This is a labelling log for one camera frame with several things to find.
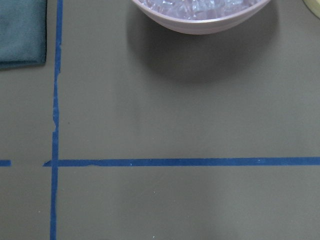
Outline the grey folded cloth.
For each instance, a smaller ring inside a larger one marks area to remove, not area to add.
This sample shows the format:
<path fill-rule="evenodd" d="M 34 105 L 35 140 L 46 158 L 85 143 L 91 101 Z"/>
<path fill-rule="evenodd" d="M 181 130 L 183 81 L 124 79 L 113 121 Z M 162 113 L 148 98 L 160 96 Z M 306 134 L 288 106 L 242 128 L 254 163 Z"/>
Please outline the grey folded cloth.
<path fill-rule="evenodd" d="M 47 59 L 46 0 L 0 2 L 0 68 L 44 65 Z"/>

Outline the pink bowl of ice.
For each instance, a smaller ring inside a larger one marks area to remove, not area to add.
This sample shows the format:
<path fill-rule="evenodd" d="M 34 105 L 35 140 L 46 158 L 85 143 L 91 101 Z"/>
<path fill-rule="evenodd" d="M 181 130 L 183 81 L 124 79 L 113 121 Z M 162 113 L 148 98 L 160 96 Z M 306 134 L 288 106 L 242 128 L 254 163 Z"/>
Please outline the pink bowl of ice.
<path fill-rule="evenodd" d="M 262 10 L 268 0 L 134 0 L 159 25 L 188 35 L 231 29 Z"/>

